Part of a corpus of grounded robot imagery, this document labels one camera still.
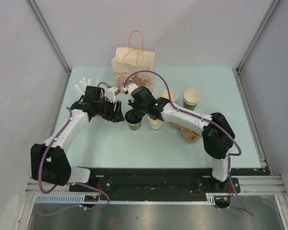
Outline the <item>black cup lid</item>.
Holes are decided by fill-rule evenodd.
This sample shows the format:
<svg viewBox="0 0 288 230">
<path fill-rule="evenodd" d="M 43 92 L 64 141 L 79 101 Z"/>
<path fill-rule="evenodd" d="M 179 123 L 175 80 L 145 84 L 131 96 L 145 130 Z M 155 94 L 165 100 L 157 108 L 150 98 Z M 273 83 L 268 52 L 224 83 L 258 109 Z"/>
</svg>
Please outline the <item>black cup lid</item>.
<svg viewBox="0 0 288 230">
<path fill-rule="evenodd" d="M 131 109 L 126 112 L 125 120 L 128 124 L 136 125 L 142 121 L 142 118 L 139 117 L 133 109 Z"/>
</svg>

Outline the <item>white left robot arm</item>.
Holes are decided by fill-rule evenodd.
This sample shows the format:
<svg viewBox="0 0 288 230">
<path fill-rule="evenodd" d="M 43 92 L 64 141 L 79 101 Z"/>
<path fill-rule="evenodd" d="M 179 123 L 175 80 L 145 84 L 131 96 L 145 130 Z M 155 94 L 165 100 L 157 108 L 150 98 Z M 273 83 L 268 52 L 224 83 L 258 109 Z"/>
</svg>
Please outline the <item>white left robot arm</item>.
<svg viewBox="0 0 288 230">
<path fill-rule="evenodd" d="M 117 123 L 124 121 L 121 101 L 116 100 L 119 88 L 103 89 L 87 86 L 84 95 L 68 107 L 69 116 L 64 124 L 42 144 L 31 147 L 32 178 L 42 183 L 64 186 L 68 183 L 79 183 L 85 191 L 96 187 L 96 179 L 90 176 L 87 168 L 71 166 L 66 153 L 79 132 L 95 116 Z"/>
</svg>

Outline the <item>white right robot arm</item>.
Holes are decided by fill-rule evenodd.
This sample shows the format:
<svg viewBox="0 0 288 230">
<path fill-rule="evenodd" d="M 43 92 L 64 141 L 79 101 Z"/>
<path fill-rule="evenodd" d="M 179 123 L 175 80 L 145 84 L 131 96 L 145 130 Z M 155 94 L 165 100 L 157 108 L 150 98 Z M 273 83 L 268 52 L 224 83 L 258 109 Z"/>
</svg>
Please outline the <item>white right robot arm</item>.
<svg viewBox="0 0 288 230">
<path fill-rule="evenodd" d="M 212 188 L 217 192 L 224 192 L 229 187 L 228 154 L 235 134 L 221 113 L 196 113 L 167 98 L 156 99 L 146 87 L 136 84 L 124 87 L 123 92 L 129 96 L 128 105 L 139 117 L 147 115 L 153 120 L 175 123 L 200 134 L 204 150 L 212 158 Z"/>
</svg>

